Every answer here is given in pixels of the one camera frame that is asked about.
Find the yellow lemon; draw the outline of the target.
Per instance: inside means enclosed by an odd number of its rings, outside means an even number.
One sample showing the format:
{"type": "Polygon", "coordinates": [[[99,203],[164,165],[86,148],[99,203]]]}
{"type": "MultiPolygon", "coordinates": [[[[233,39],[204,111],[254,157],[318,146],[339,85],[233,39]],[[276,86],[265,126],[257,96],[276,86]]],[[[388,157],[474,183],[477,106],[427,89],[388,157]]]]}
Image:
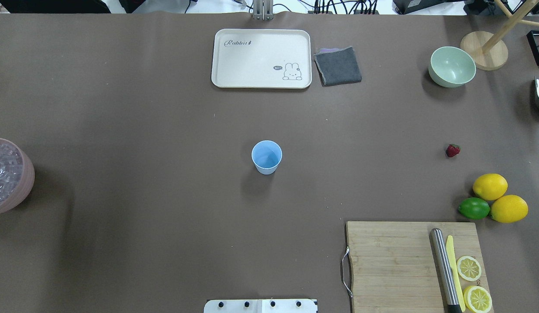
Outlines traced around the yellow lemon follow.
{"type": "Polygon", "coordinates": [[[494,201],[507,192],[508,182],[498,173],[486,173],[476,178],[472,190],[479,198],[485,201],[494,201]]]}
{"type": "Polygon", "coordinates": [[[490,206],[490,217],[500,223],[514,223],[528,215],[527,202],[517,195],[505,195],[490,206]]]}

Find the lemon half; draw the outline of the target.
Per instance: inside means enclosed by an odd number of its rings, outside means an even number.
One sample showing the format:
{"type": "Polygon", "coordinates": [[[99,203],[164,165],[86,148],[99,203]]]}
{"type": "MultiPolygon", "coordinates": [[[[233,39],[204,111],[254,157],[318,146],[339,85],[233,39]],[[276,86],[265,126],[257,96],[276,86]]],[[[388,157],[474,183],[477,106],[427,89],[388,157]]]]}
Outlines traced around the lemon half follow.
{"type": "Polygon", "coordinates": [[[456,260],[456,270],[462,279],[469,282],[478,281],[482,276],[482,266],[476,258],[468,255],[456,260]]]}
{"type": "Polygon", "coordinates": [[[488,290],[481,286],[468,286],[463,290],[466,308],[472,313],[490,313],[493,299],[488,290]]]}

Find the wooden cup tree stand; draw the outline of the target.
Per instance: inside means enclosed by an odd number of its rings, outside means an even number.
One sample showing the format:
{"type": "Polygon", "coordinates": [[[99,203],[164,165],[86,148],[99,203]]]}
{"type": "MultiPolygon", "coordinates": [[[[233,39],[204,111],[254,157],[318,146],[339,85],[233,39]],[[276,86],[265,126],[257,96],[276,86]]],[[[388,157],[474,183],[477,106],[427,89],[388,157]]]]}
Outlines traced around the wooden cup tree stand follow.
{"type": "Polygon", "coordinates": [[[475,63],[476,68],[486,71],[500,69],[508,61],[508,48],[503,38],[518,24],[539,27],[539,22],[525,20],[525,16],[539,4],[539,0],[526,0],[515,13],[504,6],[501,0],[494,3],[508,18],[503,26],[496,32],[476,30],[466,34],[460,42],[460,49],[464,50],[475,63]]]}

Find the bamboo cutting board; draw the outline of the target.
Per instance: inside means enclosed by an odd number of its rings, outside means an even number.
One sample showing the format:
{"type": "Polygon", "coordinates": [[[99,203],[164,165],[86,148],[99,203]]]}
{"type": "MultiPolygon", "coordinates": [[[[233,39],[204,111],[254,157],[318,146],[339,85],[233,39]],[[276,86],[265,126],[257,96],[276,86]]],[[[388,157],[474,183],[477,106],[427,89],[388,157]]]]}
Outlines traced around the bamboo cutting board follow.
{"type": "Polygon", "coordinates": [[[348,221],[353,313],[446,313],[432,229],[453,237],[456,258],[484,266],[476,225],[470,222],[348,221]]]}

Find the lemon half upper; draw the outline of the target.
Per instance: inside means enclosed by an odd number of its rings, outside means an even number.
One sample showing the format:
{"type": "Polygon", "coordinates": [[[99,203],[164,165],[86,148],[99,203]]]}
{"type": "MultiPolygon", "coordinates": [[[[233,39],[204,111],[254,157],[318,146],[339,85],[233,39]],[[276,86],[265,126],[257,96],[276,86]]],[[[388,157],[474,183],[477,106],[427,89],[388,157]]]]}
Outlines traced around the lemon half upper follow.
{"type": "Polygon", "coordinates": [[[493,299],[488,290],[481,286],[468,286],[463,290],[466,308],[472,313],[490,313],[493,299]]]}

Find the green lime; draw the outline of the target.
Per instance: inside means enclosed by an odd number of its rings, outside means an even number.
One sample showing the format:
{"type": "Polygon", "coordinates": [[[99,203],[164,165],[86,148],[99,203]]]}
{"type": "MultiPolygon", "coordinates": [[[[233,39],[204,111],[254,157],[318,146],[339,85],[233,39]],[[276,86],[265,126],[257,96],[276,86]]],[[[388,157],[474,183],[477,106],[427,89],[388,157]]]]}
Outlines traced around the green lime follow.
{"type": "Polygon", "coordinates": [[[460,203],[458,212],[468,219],[480,220],[490,214],[490,205],[481,198],[470,197],[460,203]]]}

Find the yellow lemon upper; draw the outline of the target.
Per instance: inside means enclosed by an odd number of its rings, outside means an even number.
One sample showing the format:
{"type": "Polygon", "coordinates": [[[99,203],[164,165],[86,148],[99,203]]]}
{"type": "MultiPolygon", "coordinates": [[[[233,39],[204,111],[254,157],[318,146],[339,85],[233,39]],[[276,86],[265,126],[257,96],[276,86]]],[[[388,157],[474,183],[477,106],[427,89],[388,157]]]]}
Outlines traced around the yellow lemon upper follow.
{"type": "Polygon", "coordinates": [[[527,202],[517,195],[505,195],[490,206],[490,217],[500,223],[514,223],[528,215],[527,202]]]}

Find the cream rabbit tray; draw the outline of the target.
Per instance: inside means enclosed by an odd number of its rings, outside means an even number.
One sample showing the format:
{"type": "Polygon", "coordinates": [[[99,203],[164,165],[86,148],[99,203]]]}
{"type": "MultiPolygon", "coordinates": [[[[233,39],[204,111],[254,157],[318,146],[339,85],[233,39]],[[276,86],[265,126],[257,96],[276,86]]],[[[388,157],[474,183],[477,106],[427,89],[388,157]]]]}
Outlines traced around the cream rabbit tray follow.
{"type": "Polygon", "coordinates": [[[219,88],[305,89],[312,82],[311,38],[305,30],[221,29],[211,80],[219,88]]]}

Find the grey folded cloth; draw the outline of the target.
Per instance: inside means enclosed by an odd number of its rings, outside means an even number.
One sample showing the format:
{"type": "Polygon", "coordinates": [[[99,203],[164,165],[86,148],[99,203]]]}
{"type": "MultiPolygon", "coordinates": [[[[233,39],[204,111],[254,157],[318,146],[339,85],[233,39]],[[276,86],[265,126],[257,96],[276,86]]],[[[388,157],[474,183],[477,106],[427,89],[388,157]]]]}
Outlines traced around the grey folded cloth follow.
{"type": "Polygon", "coordinates": [[[314,60],[325,87],[360,83],[361,72],[354,48],[321,48],[314,60]]]}

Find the yellow plastic knife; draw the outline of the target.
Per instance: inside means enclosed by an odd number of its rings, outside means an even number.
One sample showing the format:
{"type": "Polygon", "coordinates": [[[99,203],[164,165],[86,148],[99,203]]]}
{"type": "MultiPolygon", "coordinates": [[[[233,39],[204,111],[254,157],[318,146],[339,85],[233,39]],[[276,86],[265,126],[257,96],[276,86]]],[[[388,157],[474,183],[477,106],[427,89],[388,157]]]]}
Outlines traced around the yellow plastic knife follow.
{"type": "Polygon", "coordinates": [[[466,305],[463,299],[462,287],[459,280],[458,269],[456,267],[456,258],[454,253],[453,236],[448,235],[446,239],[446,253],[449,261],[449,266],[452,272],[454,289],[456,291],[456,299],[458,300],[458,306],[462,313],[466,311],[466,305]]]}

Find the lemon half lower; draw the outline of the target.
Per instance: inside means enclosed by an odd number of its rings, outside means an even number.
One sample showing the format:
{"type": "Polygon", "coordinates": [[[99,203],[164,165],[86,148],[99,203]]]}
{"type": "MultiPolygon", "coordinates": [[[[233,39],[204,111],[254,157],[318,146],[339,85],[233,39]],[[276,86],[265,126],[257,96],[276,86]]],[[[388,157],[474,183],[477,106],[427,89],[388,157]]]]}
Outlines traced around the lemon half lower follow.
{"type": "Polygon", "coordinates": [[[468,255],[456,260],[456,270],[462,279],[469,282],[478,281],[482,276],[482,266],[476,258],[468,255]]]}

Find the mint green bowl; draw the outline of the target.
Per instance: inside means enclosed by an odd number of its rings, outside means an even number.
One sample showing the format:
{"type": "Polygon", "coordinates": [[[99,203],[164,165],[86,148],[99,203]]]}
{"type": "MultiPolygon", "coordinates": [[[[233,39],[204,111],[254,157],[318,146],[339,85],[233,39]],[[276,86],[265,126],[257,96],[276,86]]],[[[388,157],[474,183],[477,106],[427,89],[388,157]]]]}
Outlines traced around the mint green bowl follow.
{"type": "Polygon", "coordinates": [[[441,87],[461,87],[474,79],[476,64],[472,57],[460,48],[440,47],[430,56],[428,73],[441,87]]]}

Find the steel muddler black tip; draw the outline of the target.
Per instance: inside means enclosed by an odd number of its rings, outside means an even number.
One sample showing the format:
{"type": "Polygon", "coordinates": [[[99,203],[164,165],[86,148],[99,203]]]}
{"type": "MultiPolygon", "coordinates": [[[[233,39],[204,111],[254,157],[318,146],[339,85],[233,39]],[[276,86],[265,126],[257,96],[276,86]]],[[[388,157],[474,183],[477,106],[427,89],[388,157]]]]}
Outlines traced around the steel muddler black tip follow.
{"type": "Polygon", "coordinates": [[[435,251],[436,262],[439,267],[443,291],[446,297],[447,311],[449,313],[461,313],[462,310],[456,293],[453,272],[450,267],[446,244],[443,239],[443,232],[439,228],[432,228],[430,236],[435,251]]]}

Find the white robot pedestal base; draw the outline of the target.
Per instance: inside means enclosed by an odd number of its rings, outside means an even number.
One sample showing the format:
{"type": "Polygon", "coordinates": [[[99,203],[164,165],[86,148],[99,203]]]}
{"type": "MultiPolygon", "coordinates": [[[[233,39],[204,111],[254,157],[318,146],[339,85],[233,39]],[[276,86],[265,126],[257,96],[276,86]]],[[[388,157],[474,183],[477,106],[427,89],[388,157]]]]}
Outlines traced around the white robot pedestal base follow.
{"type": "Polygon", "coordinates": [[[313,299],[209,300],[204,313],[317,313],[313,299]]]}

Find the pink bowl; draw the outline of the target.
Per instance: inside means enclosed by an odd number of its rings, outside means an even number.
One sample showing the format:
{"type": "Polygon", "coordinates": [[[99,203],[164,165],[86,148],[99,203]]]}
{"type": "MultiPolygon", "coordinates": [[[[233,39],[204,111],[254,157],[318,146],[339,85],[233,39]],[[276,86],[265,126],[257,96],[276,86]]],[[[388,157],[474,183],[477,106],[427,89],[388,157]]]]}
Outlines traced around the pink bowl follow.
{"type": "Polygon", "coordinates": [[[23,171],[21,180],[18,186],[15,188],[13,194],[0,204],[0,214],[7,212],[15,208],[15,206],[21,204],[23,200],[29,195],[33,183],[35,180],[35,170],[30,158],[14,143],[9,140],[0,138],[0,144],[7,143],[12,144],[15,148],[19,149],[23,159],[23,171]]]}

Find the yellow lemon lower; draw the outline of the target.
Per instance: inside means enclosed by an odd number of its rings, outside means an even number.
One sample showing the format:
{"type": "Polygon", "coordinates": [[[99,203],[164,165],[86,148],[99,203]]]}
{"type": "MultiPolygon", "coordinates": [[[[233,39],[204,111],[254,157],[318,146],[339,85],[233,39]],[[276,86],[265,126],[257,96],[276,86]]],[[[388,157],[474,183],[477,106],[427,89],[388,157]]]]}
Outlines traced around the yellow lemon lower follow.
{"type": "Polygon", "coordinates": [[[498,173],[486,173],[476,178],[472,190],[479,198],[485,201],[494,201],[507,192],[508,182],[498,173]]]}

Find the clear ice cubes pile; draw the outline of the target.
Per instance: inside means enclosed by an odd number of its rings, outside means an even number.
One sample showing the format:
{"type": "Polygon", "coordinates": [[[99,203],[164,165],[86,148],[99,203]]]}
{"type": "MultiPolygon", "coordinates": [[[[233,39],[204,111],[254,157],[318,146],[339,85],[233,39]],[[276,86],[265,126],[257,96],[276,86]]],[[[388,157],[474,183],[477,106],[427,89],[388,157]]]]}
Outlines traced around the clear ice cubes pile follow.
{"type": "Polygon", "coordinates": [[[0,204],[13,194],[22,171],[23,159],[19,149],[12,144],[0,144],[0,204]]]}

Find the red strawberry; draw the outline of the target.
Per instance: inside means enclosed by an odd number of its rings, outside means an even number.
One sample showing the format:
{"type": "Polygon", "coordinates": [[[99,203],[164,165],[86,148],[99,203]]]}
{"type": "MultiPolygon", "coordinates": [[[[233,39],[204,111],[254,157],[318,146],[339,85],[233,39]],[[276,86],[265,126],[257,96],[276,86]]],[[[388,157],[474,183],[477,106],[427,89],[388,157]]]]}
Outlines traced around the red strawberry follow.
{"type": "Polygon", "coordinates": [[[447,147],[446,147],[446,150],[445,150],[445,154],[448,158],[453,158],[455,157],[456,155],[458,155],[461,151],[461,148],[459,145],[456,145],[456,144],[449,144],[447,147]]]}

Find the light blue plastic cup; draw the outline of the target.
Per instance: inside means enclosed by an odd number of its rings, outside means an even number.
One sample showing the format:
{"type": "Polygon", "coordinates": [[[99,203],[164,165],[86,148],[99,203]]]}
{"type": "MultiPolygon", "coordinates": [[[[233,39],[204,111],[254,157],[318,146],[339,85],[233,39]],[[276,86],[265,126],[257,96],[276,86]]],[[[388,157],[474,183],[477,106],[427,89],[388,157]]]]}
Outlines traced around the light blue plastic cup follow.
{"type": "Polygon", "coordinates": [[[263,140],[255,144],[251,151],[251,158],[257,171],[263,175],[270,175],[277,170],[282,160],[281,147],[274,141],[263,140]]]}

